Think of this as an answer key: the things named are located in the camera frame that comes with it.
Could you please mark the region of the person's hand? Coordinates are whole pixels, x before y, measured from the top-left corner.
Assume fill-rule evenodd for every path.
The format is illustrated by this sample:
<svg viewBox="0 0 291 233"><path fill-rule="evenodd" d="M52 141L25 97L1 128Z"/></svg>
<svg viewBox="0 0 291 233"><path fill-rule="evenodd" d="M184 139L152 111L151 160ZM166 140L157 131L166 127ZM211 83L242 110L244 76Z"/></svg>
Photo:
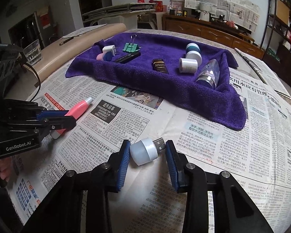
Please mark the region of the person's hand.
<svg viewBox="0 0 291 233"><path fill-rule="evenodd" d="M11 175L12 159L11 157L0 159L0 178L9 181Z"/></svg>

